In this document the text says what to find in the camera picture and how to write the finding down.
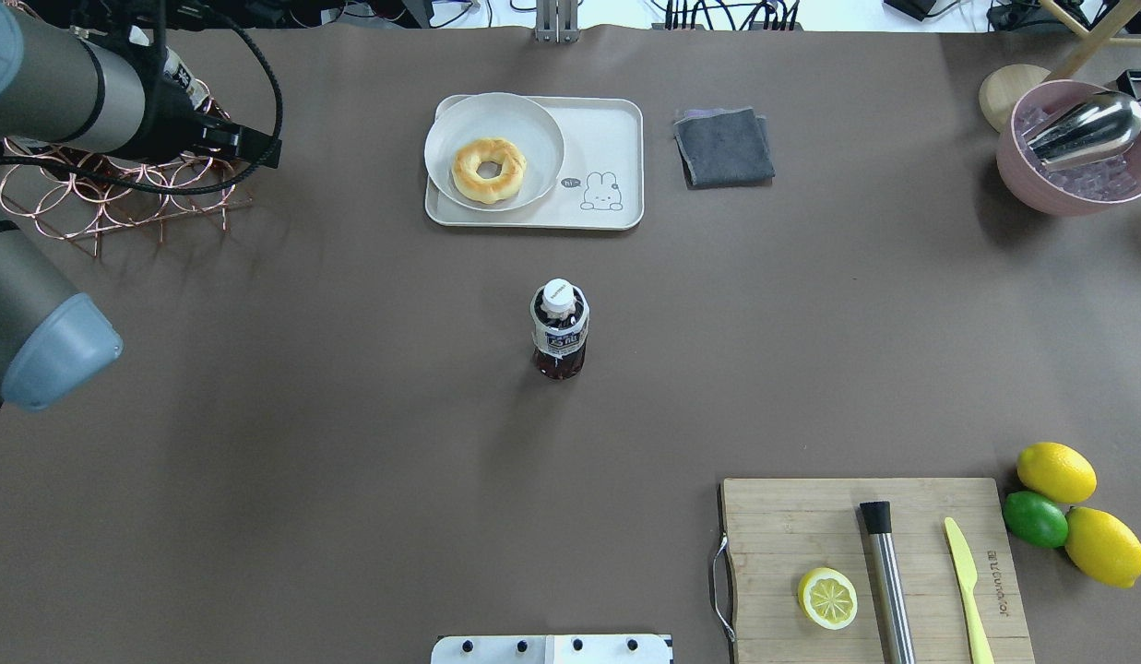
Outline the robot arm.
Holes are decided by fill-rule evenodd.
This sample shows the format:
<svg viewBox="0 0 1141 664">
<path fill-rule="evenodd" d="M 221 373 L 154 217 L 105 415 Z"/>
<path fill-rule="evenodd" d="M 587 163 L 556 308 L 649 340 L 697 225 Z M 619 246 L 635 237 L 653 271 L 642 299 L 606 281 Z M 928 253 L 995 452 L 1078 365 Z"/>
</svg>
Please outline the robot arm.
<svg viewBox="0 0 1141 664">
<path fill-rule="evenodd" d="M 122 337 L 22 230 L 52 207 L 106 214 L 128 194 L 224 207 L 254 170 L 280 164 L 284 99 L 244 14 L 215 1 L 0 1 L 0 170 L 37 172 L 21 207 L 0 183 L 0 410 L 40 411 L 122 356 Z M 222 27 L 261 66 L 272 132 L 217 110 L 168 43 L 170 30 Z"/>
</svg>

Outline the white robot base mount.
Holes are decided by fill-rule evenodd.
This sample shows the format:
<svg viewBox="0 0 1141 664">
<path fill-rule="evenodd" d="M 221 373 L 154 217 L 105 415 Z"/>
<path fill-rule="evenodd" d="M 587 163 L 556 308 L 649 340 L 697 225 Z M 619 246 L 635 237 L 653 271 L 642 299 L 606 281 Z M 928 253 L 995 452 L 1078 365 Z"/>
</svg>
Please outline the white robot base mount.
<svg viewBox="0 0 1141 664">
<path fill-rule="evenodd" d="M 448 635 L 436 640 L 431 663 L 674 663 L 671 635 Z"/>
</svg>

